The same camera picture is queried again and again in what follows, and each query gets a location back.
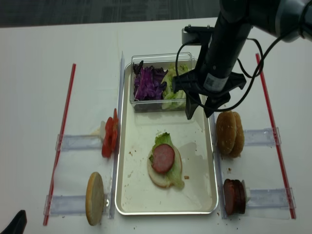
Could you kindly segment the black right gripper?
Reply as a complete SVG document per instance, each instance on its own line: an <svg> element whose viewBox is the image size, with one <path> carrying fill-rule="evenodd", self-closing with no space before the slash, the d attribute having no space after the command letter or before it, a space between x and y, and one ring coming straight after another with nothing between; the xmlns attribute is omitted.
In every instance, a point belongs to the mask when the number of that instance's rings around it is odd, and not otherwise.
<svg viewBox="0 0 312 234"><path fill-rule="evenodd" d="M230 101L230 91L243 89L246 78L243 74L231 72L227 78L217 78L208 74L204 84L200 85L196 70L186 70L175 65L176 76L173 78L173 92L183 90L186 94L185 114L191 119L197 107L204 109L206 117L210 117L221 105Z"/></svg>

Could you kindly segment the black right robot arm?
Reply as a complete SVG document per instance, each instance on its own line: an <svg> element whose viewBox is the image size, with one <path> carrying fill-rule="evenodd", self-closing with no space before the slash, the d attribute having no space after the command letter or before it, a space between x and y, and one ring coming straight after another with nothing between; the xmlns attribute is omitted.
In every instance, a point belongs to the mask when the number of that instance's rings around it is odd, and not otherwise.
<svg viewBox="0 0 312 234"><path fill-rule="evenodd" d="M187 119L197 107L207 117L223 112L222 105L230 100L234 88L250 91L247 73L234 73L233 67L253 27L275 36L276 41L312 37L309 0L222 0L219 4L214 27L186 26L182 31L183 46L201 47L195 68L177 74L172 81L174 92L186 94Z"/></svg>

